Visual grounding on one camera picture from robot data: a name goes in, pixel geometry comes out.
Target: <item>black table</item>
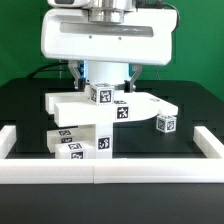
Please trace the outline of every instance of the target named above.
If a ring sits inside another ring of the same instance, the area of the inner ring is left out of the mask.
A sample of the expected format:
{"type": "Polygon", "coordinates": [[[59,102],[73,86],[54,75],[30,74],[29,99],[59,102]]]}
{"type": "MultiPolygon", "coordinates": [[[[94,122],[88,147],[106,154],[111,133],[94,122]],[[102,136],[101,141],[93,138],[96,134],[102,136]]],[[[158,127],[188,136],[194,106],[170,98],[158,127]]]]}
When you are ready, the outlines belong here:
{"type": "MultiPolygon", "coordinates": [[[[177,131],[155,118],[114,124],[115,158],[203,158],[192,141],[206,126],[224,142],[224,103],[193,82],[138,81],[179,107],[177,131]]],[[[72,80],[15,79],[0,88],[0,128],[16,124],[8,158],[53,158],[46,131],[57,129],[44,108],[46,92],[74,91],[72,80]]],[[[0,185],[0,223],[223,223],[224,184],[0,185]]]]}

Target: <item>green background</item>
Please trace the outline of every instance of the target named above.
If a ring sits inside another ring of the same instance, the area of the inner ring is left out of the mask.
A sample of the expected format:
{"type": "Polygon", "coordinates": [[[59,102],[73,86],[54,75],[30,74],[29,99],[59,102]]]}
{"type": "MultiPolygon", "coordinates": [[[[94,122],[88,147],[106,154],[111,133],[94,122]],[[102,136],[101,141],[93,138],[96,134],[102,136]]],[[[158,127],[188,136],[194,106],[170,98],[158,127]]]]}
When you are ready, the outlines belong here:
{"type": "MultiPolygon", "coordinates": [[[[162,80],[195,81],[224,100],[224,1],[167,0],[181,15],[173,58],[158,67],[162,80]]],[[[40,51],[47,0],[0,1],[0,85],[51,63],[40,51]]],[[[157,79],[144,66],[140,79],[157,79]]]]}

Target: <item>white border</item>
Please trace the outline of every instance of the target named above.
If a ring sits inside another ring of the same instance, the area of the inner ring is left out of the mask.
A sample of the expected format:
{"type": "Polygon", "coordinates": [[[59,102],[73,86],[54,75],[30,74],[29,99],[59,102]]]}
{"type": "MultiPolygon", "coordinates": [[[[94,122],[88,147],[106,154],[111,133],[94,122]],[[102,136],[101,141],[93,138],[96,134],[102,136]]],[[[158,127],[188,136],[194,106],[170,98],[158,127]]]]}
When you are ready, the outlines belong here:
{"type": "MultiPolygon", "coordinates": [[[[1,140],[13,137],[0,132],[1,140]]],[[[217,154],[224,146],[205,127],[195,128],[194,139],[212,145],[213,159],[1,159],[0,184],[224,183],[224,159],[217,154]]]]}

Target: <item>white block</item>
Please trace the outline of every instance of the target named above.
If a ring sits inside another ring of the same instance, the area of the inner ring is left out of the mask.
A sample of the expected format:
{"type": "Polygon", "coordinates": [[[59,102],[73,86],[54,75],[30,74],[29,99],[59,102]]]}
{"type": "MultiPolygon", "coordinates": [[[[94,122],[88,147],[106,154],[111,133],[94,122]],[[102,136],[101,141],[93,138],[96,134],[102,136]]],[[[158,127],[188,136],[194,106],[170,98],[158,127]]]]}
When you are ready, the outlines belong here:
{"type": "Polygon", "coordinates": [[[224,145],[206,127],[195,127],[193,140],[207,158],[224,159],[224,145]]]}
{"type": "MultiPolygon", "coordinates": [[[[155,102],[151,100],[152,97],[147,93],[121,94],[119,92],[115,94],[115,100],[123,100],[129,105],[129,121],[149,119],[160,112],[166,112],[167,115],[177,114],[176,106],[162,100],[155,102]]],[[[118,119],[118,109],[122,108],[118,108],[116,104],[99,107],[90,100],[89,102],[58,103],[55,105],[55,122],[59,127],[67,127],[127,121],[127,119],[118,119]]]]}
{"type": "Polygon", "coordinates": [[[128,163],[128,183],[223,181],[224,173],[220,170],[223,165],[206,159],[131,160],[128,163]]]}
{"type": "Polygon", "coordinates": [[[95,125],[96,159],[112,159],[113,157],[113,123],[95,125]]]}
{"type": "Polygon", "coordinates": [[[16,142],[16,127],[4,126],[0,131],[0,159],[5,159],[16,142]]]}
{"type": "Polygon", "coordinates": [[[0,184],[93,183],[93,160],[0,161],[0,184]]]}
{"type": "Polygon", "coordinates": [[[95,147],[93,142],[71,142],[55,147],[56,159],[94,159],[95,147]]]}
{"type": "Polygon", "coordinates": [[[126,159],[95,160],[94,183],[127,183],[126,159]]]}
{"type": "Polygon", "coordinates": [[[54,114],[56,103],[85,102],[90,95],[90,88],[86,85],[85,92],[46,93],[45,108],[49,114],[54,114]]]}
{"type": "Polygon", "coordinates": [[[55,145],[75,141],[94,141],[94,126],[86,125],[77,128],[60,129],[47,132],[47,146],[51,153],[55,152],[55,145]]]}

